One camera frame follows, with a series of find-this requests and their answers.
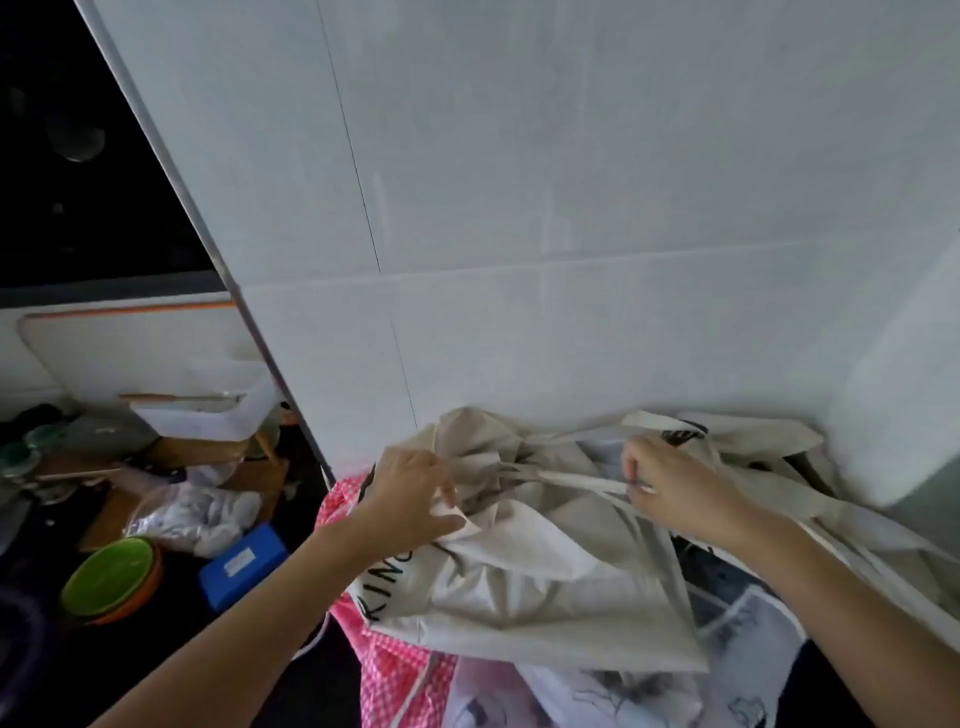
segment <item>clear plastic bag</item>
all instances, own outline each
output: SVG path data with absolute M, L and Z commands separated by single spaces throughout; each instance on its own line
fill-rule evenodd
M 262 504 L 263 497 L 250 491 L 223 491 L 189 481 L 156 486 L 133 512 L 126 534 L 213 558 L 253 526 Z

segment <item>blue box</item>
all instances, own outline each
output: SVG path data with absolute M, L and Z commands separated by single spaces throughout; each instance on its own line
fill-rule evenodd
M 287 558 L 269 523 L 259 525 L 200 569 L 200 586 L 215 612 L 223 612 Z

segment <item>orange bowl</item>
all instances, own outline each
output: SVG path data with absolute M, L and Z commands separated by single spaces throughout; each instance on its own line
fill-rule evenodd
M 127 601 L 112 612 L 107 612 L 105 615 L 92 619 L 88 624 L 110 624 L 115 621 L 120 621 L 120 619 L 126 619 L 139 611 L 154 597 L 156 589 L 160 586 L 160 581 L 163 579 L 163 551 L 156 544 L 152 544 L 152 546 L 154 548 L 154 565 L 150 569 L 150 573 L 147 574 L 147 578 L 143 580 L 140 588 L 137 589 Z

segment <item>person's right arm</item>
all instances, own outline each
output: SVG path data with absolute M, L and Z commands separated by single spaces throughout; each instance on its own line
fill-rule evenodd
M 659 438 L 623 454 L 633 504 L 651 521 L 725 549 L 770 585 L 875 725 L 960 725 L 960 654 L 857 578 L 796 523 Z

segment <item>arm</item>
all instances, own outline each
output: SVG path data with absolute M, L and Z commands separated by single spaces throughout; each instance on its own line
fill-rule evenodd
M 630 498 L 652 521 L 714 544 L 790 607 L 877 726 L 960 724 L 960 654 L 854 576 L 796 523 L 765 511 L 660 439 L 624 448 Z
M 370 495 L 128 692 L 91 728 L 248 726 L 294 652 L 364 569 L 463 525 L 429 513 L 453 483 L 436 455 L 388 449 Z

